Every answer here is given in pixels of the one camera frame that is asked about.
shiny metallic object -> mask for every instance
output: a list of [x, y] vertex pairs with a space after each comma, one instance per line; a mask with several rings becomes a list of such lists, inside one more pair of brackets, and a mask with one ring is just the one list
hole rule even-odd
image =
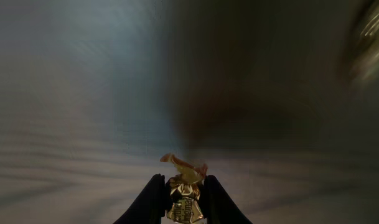
[[364, 85], [379, 74], [379, 0], [361, 18], [352, 42], [350, 79]]

gold candy wrapper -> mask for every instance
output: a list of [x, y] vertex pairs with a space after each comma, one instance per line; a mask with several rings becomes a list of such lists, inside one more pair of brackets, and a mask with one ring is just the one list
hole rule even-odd
[[200, 198], [198, 184], [202, 184], [202, 180], [206, 177], [207, 165], [197, 168], [176, 158], [173, 154], [166, 154], [160, 161], [173, 163], [180, 172], [169, 180], [170, 196], [179, 195], [179, 199], [173, 201], [167, 218], [176, 223], [195, 223], [203, 219], [204, 216], [197, 203]]

wrapped candy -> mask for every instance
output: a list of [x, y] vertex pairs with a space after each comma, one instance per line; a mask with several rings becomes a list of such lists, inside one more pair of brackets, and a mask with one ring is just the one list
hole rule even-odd
[[167, 218], [177, 223], [195, 223], [204, 218], [198, 201], [200, 198], [199, 185], [206, 178], [207, 165], [194, 167], [193, 165], [176, 158], [173, 154], [166, 154], [161, 162], [171, 162], [180, 172], [179, 175], [170, 178], [170, 197], [172, 208], [167, 213]]

gold wrapper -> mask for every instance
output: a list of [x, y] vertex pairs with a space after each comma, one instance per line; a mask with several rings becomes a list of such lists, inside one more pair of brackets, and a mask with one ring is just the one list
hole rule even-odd
[[162, 162], [171, 162], [180, 172], [173, 178], [170, 178], [171, 192], [173, 205], [167, 213], [167, 218], [176, 223], [195, 223], [203, 219], [202, 211], [197, 203], [200, 198], [200, 189], [198, 184], [204, 180], [207, 171], [207, 165], [204, 164], [201, 168], [196, 168], [193, 165], [184, 162], [175, 157], [173, 154], [167, 154], [162, 157]]

blurry gold object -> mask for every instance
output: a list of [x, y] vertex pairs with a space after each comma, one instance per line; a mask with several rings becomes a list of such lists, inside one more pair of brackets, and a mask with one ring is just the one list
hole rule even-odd
[[364, 15], [356, 33], [350, 78], [363, 85], [379, 72], [379, 0]]
[[202, 184], [202, 180], [206, 177], [207, 165], [194, 167], [173, 154], [166, 154], [160, 161], [173, 163], [180, 172], [179, 175], [169, 179], [173, 204], [167, 213], [167, 218], [177, 223], [195, 223], [203, 219], [204, 216], [197, 203], [200, 198], [198, 185]]

